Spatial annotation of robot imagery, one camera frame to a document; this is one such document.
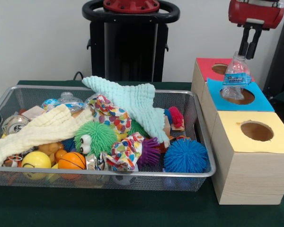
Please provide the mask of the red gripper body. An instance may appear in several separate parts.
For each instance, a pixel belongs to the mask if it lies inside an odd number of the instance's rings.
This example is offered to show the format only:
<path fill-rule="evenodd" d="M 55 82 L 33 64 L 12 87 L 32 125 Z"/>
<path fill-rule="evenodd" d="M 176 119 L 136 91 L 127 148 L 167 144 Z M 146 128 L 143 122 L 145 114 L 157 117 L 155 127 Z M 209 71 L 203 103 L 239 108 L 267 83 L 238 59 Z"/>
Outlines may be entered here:
<path fill-rule="evenodd" d="M 234 24 L 260 24 L 264 29 L 275 29 L 284 16 L 280 0 L 231 0 L 228 17 Z"/>

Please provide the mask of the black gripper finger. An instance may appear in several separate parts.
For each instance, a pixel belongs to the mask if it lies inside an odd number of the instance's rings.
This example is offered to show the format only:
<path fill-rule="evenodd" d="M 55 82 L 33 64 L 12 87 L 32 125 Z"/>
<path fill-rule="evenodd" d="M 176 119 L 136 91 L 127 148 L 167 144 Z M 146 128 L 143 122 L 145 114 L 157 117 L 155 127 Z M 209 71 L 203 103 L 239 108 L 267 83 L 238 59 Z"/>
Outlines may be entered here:
<path fill-rule="evenodd" d="M 252 42 L 249 43 L 248 49 L 247 49 L 247 59 L 248 60 L 251 60 L 254 58 L 257 44 L 258 44 L 259 38 L 262 33 L 262 28 L 260 27 L 257 27 L 254 30 L 255 30 L 255 34 L 253 36 Z"/>
<path fill-rule="evenodd" d="M 251 51 L 249 49 L 249 43 L 248 43 L 250 29 L 251 26 L 244 26 L 243 36 L 239 48 L 239 56 L 243 56 L 246 58 L 251 58 Z"/>

